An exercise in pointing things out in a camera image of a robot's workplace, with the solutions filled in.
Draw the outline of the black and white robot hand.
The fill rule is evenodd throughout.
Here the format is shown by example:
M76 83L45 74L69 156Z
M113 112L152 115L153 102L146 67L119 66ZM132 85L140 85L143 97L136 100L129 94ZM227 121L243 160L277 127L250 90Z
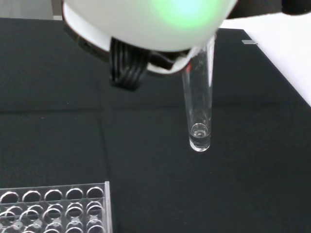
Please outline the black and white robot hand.
M78 43L109 63L112 86L137 90L145 75L183 70L236 6L234 0L64 0Z

